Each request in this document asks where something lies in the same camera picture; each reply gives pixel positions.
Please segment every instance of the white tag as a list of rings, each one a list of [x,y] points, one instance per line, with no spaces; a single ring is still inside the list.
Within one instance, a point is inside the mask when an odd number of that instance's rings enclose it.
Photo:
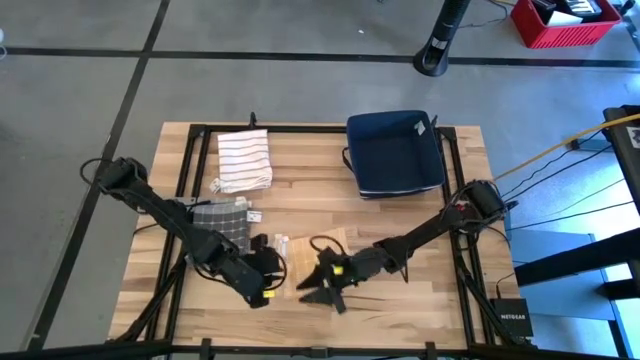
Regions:
[[[262,213],[260,211],[247,211],[248,222],[261,222]]]
[[[418,130],[418,135],[422,135],[422,133],[426,130],[422,121],[418,121],[418,123],[413,127]]]
[[[629,132],[629,140],[634,148],[640,149],[640,128],[627,126]]]

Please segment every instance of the cable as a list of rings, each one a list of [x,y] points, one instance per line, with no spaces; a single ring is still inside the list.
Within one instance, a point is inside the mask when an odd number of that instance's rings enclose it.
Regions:
[[[280,286],[282,286],[282,284],[284,284],[284,281],[287,279],[287,262],[284,260],[284,257],[282,257],[282,255],[280,255],[277,251],[274,251],[274,252],[276,253],[276,255],[278,255],[278,258],[280,259],[280,261],[282,261],[282,272],[283,272],[282,279],[280,279],[280,282],[277,285],[264,289],[265,291],[275,290],[279,288]]]
[[[560,221],[560,220],[565,220],[565,219],[570,219],[572,217],[576,217],[576,216],[582,216],[582,215],[587,215],[587,214],[592,214],[594,212],[598,212],[598,211],[603,211],[603,210],[607,210],[607,209],[611,209],[614,207],[618,207],[618,206],[623,206],[623,205],[628,205],[633,203],[633,200],[631,201],[627,201],[625,203],[620,203],[620,204],[615,204],[615,205],[610,205],[610,206],[606,206],[600,209],[595,209],[595,210],[591,210],[591,211],[585,211],[582,213],[577,213],[577,214],[573,214],[573,215],[568,215],[568,216],[563,216],[561,218],[557,218],[557,219],[551,219],[551,220],[546,220],[546,221],[541,221],[541,222],[537,222],[537,223],[533,223],[533,224],[528,224],[528,225],[523,225],[523,226],[516,226],[516,227],[512,227],[511,229],[507,229],[507,231],[511,231],[511,230],[518,230],[518,229],[524,229],[524,228],[528,228],[528,227],[532,227],[535,225],[542,225],[542,224],[546,224],[546,223],[550,223],[550,222],[554,222],[554,221]]]
[[[407,248],[407,252],[404,257],[404,272],[402,272],[402,268],[398,269],[400,276],[402,276],[402,280],[404,280],[405,284],[409,283],[409,248]]]
[[[516,274],[516,273],[515,273],[515,271],[514,271],[514,272],[512,272],[511,274],[509,274],[509,275],[507,275],[507,276],[505,276],[505,277],[501,278],[500,280],[498,280],[498,282],[496,283],[496,295],[498,296],[498,299],[502,299],[502,295],[500,294],[500,282],[501,282],[502,280],[505,280],[505,279],[508,279],[508,278],[512,277],[512,276],[513,276],[513,275],[515,275],[515,274]]]
[[[110,159],[105,159],[105,158],[93,158],[93,159],[89,159],[87,161],[85,161],[84,163],[82,163],[82,165],[80,165],[80,178],[82,179],[82,181],[84,181],[87,185],[91,186],[92,182],[86,177],[84,176],[84,168],[87,167],[87,165],[94,163],[96,161],[105,161],[105,162],[111,162]]]
[[[507,235],[505,235],[505,233],[503,233],[502,231],[494,228],[493,226],[486,226],[484,229],[489,229],[489,230],[492,230],[492,231],[500,234],[504,238],[504,241],[507,242],[507,246],[509,247],[509,249],[511,249],[511,242],[509,241],[509,238],[507,237]],[[473,235],[473,238],[469,241],[467,247],[461,248],[460,251],[469,250],[469,248],[471,248],[473,246],[476,246],[478,244],[478,240],[480,240],[480,232],[469,234],[469,235]]]
[[[150,225],[141,226],[141,227],[139,227],[139,228],[137,228],[137,229],[135,229],[135,230],[133,231],[133,235],[135,236],[135,235],[136,235],[136,234],[138,234],[140,231],[142,231],[142,230],[146,230],[146,229],[149,229],[149,228],[152,228],[152,227],[154,227],[154,226],[158,226],[158,223],[153,223],[153,224],[150,224]]]
[[[541,180],[539,180],[539,181],[536,181],[535,183],[533,183],[533,184],[532,184],[531,186],[529,186],[528,188],[526,188],[526,189],[524,189],[524,190],[520,191],[519,193],[517,193],[516,195],[514,195],[514,196],[510,197],[509,199],[505,200],[504,202],[509,202],[509,201],[511,201],[511,200],[513,200],[513,199],[515,199],[515,198],[517,198],[518,196],[520,196],[520,195],[522,195],[522,194],[526,193],[527,191],[531,190],[531,188],[533,188],[534,186],[536,186],[536,185],[538,185],[538,184],[540,184],[540,183],[542,183],[542,182],[544,182],[544,181],[546,181],[546,180],[549,180],[550,178],[554,177],[555,175],[558,175],[559,173],[561,173],[561,172],[563,172],[563,171],[565,171],[565,170],[568,170],[568,169],[570,169],[570,168],[572,168],[572,167],[574,167],[574,166],[576,166],[576,165],[578,165],[578,164],[581,164],[581,163],[583,163],[583,162],[585,162],[585,161],[587,161],[587,160],[589,160],[589,159],[591,159],[591,158],[593,158],[593,157],[598,156],[600,153],[603,153],[603,152],[605,152],[606,150],[609,150],[609,148],[611,148],[611,145],[607,146],[606,148],[603,148],[602,150],[599,150],[598,152],[594,153],[594,154],[593,154],[593,155],[591,155],[591,156],[588,156],[588,157],[586,157],[586,158],[584,158],[584,159],[582,159],[582,160],[579,160],[579,161],[574,162],[574,163],[573,163],[573,164],[571,164],[571,165],[567,165],[567,166],[563,167],[562,169],[560,169],[560,170],[558,170],[558,171],[554,172],[553,174],[551,174],[551,175],[549,175],[549,176],[547,176],[547,177],[545,177],[545,178],[542,178],[542,179],[541,179]]]
[[[201,269],[199,266],[194,266],[193,268],[194,268],[194,269],[195,269],[195,271],[198,273],[198,275],[200,275],[200,277],[202,277],[203,279],[205,279],[205,280],[209,280],[209,281],[213,281],[213,282],[217,282],[217,283],[220,283],[220,284],[222,284],[222,285],[225,285],[225,286],[229,286],[229,287],[231,287],[231,285],[229,285],[229,283],[227,283],[226,281],[224,281],[224,280],[220,280],[220,279],[216,279],[216,278],[214,277],[214,276],[216,276],[216,274],[206,275],[206,274],[203,274],[203,273],[202,273],[202,271],[205,271],[205,272],[207,272],[207,273],[209,273],[209,274],[210,274],[210,272],[209,272],[208,270],[206,270],[206,269]]]
[[[513,5],[510,3],[507,3],[505,1],[501,1],[501,0],[486,0],[488,2],[490,2],[491,4],[499,7],[502,9],[502,11],[504,12],[504,16],[502,16],[501,18],[498,19],[493,19],[493,20],[489,20],[489,21],[485,21],[481,24],[467,24],[467,25],[462,25],[459,27],[459,29],[468,29],[468,28],[479,28],[479,27],[483,27],[483,26],[487,26],[490,24],[493,24],[495,22],[501,23],[503,21],[505,21],[508,17],[509,17],[509,9],[507,9],[507,7],[503,4],[506,5]]]
[[[581,142],[579,143],[579,145],[580,145],[580,144],[582,144],[582,143],[584,143],[585,141],[589,141],[589,140],[593,139],[596,135],[598,135],[598,134],[600,133],[600,131],[593,133],[593,135],[591,135],[591,136],[589,136],[587,139],[584,139],[583,141],[581,141]],[[501,197],[505,197],[505,196],[507,196],[507,195],[511,194],[511,193],[512,193],[512,192],[514,192],[517,188],[519,188],[520,186],[522,186],[525,182],[527,182],[527,181],[529,181],[529,180],[533,179],[533,177],[534,177],[534,176],[536,176],[536,174],[537,174],[537,173],[539,173],[539,172],[541,172],[542,170],[546,169],[546,168],[547,168],[547,166],[549,166],[549,165],[553,164],[554,162],[556,162],[556,161],[558,161],[558,160],[562,159],[565,155],[567,155],[568,153],[570,153],[570,152],[572,152],[572,151],[574,151],[574,150],[575,150],[575,149],[569,149],[569,150],[567,150],[567,151],[563,152],[563,153],[562,153],[560,156],[558,156],[557,158],[555,158],[555,159],[553,159],[553,160],[549,161],[549,162],[548,162],[548,163],[546,163],[543,167],[541,167],[540,169],[538,169],[538,170],[534,171],[533,173],[531,173],[531,175],[530,175],[528,178],[526,178],[526,179],[522,180],[522,181],[520,182],[520,184],[518,184],[516,187],[514,187],[513,189],[511,189],[511,190],[507,191],[506,193],[504,193],[504,195],[502,195]]]
[[[312,237],[311,237],[311,239],[309,239],[309,245],[311,245],[311,247],[313,248],[313,250],[315,250],[315,251],[317,251],[317,252],[321,252],[321,251],[322,251],[322,249],[320,249],[319,247],[317,247],[317,246],[313,243],[313,241],[314,241],[315,239],[326,239],[326,240],[329,240],[329,241],[333,242],[334,244],[336,244],[336,245],[340,248],[340,251],[342,252],[342,255],[346,255],[346,254],[347,254],[347,252],[346,252],[346,251],[344,251],[344,247],[342,246],[342,244],[340,244],[340,243],[338,242],[338,240],[336,240],[335,238],[332,238],[331,236],[327,236],[327,235],[316,235],[316,236],[312,236]]]
[[[567,210],[571,209],[572,207],[574,207],[574,206],[576,206],[576,205],[580,204],[581,202],[583,202],[583,201],[587,200],[588,198],[590,198],[590,197],[592,197],[592,196],[595,196],[595,195],[598,195],[599,193],[601,193],[601,192],[603,192],[603,191],[607,190],[608,188],[610,188],[610,187],[612,187],[612,186],[614,186],[614,185],[616,185],[616,184],[618,184],[618,183],[620,183],[620,182],[622,182],[622,181],[624,181],[624,178],[622,178],[622,179],[620,179],[620,180],[618,180],[618,181],[614,182],[613,184],[609,184],[609,185],[607,185],[607,186],[603,187],[602,189],[600,189],[600,190],[598,190],[598,191],[596,191],[596,192],[594,192],[594,193],[592,193],[592,194],[590,194],[590,195],[587,195],[587,196],[583,197],[582,199],[580,199],[580,200],[578,200],[578,201],[574,202],[573,204],[571,204],[571,205],[567,206],[566,208],[564,208],[564,209],[562,209],[562,210],[558,210],[558,211],[556,211],[556,212],[554,212],[554,213],[548,214],[548,215],[546,215],[545,217],[547,217],[547,216],[552,216],[552,215],[556,215],[556,214],[559,214],[559,213],[561,213],[561,212],[567,211]]]
[[[509,174],[512,174],[512,173],[514,173],[514,172],[516,172],[516,171],[518,171],[518,170],[522,169],[523,167],[525,167],[525,166],[527,166],[527,165],[531,164],[532,162],[534,162],[534,161],[536,161],[536,160],[540,159],[541,157],[543,157],[543,156],[547,155],[548,153],[550,153],[550,152],[552,152],[552,151],[554,151],[554,150],[556,150],[556,149],[559,149],[559,148],[561,148],[561,147],[563,147],[563,146],[565,146],[565,145],[569,144],[569,143],[570,143],[570,142],[572,142],[573,140],[577,140],[577,139],[579,139],[579,138],[580,138],[580,137],[582,137],[582,136],[585,136],[585,135],[587,135],[587,134],[591,134],[591,133],[592,133],[592,132],[594,132],[594,131],[598,131],[598,130],[605,129],[605,128],[610,128],[610,127],[612,127],[612,126],[616,126],[616,125],[624,124],[624,123],[627,123],[627,122],[630,122],[630,121],[634,121],[634,120],[638,120],[638,119],[640,119],[640,114],[630,115],[630,116],[625,116],[625,117],[620,118],[620,119],[617,119],[617,120],[607,121],[607,122],[602,123],[602,124],[600,124],[600,125],[597,125],[597,126],[594,126],[594,127],[590,127],[590,128],[588,128],[587,130],[583,130],[583,131],[581,131],[581,132],[579,132],[579,133],[577,133],[577,134],[575,134],[575,135],[573,135],[573,136],[569,137],[568,139],[566,139],[566,140],[562,141],[561,143],[559,143],[559,144],[557,144],[557,145],[554,145],[554,146],[550,147],[549,149],[547,149],[547,150],[545,150],[545,151],[541,152],[540,154],[538,154],[538,155],[536,155],[536,156],[532,157],[531,159],[529,159],[529,160],[527,160],[527,161],[523,162],[522,164],[520,164],[520,165],[518,165],[518,166],[514,167],[513,169],[508,170],[508,171],[506,171],[506,172],[504,172],[504,173],[502,173],[502,174],[500,174],[500,175],[496,176],[493,180],[494,180],[494,181],[496,181],[496,180],[502,179],[503,177],[505,177],[505,176],[507,176],[507,175],[509,175]]]

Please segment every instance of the gray checkered cloth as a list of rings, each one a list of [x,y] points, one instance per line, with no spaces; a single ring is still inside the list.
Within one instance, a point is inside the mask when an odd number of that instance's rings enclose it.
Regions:
[[[208,230],[217,230],[240,248],[240,254],[249,252],[249,203],[243,197],[211,200],[211,204],[194,208],[193,224]]]

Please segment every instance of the gray floor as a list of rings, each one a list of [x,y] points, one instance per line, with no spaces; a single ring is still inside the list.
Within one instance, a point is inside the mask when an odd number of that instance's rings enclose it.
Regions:
[[[441,1],[173,0],[155,49],[409,55],[425,40]],[[159,3],[0,0],[0,27],[8,46],[141,49]],[[463,23],[500,16],[500,9],[474,0]],[[624,24],[594,47],[530,50],[510,19],[461,30],[451,52],[640,60]],[[0,175],[0,351],[25,343],[86,191],[77,167],[100,155],[135,62],[43,56],[0,62],[0,163],[6,169]],[[150,60],[117,154],[150,164],[164,121],[245,122],[256,111],[265,121],[343,122],[357,113],[424,109],[442,124],[482,126],[498,174],[598,124],[604,108],[638,103],[639,79],[628,69],[452,66],[434,79],[404,64]],[[554,169],[584,156],[571,154]],[[530,171],[499,185],[509,189]],[[620,177],[615,159],[601,155],[523,196],[513,225],[547,219]],[[629,198],[624,185],[610,190],[560,215]],[[121,204],[99,201],[47,346],[105,339],[135,221]],[[638,223],[629,206],[540,228],[604,238]],[[593,341],[608,336],[606,323],[575,321],[536,320],[536,330],[543,329],[537,342],[612,354],[611,342]],[[554,335],[569,323],[592,330],[568,339]]]

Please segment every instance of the white striped towel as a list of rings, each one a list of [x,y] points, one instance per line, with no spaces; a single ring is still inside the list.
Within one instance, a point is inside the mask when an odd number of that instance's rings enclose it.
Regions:
[[[218,135],[220,177],[209,188],[213,193],[266,189],[273,170],[269,161],[267,130]]]

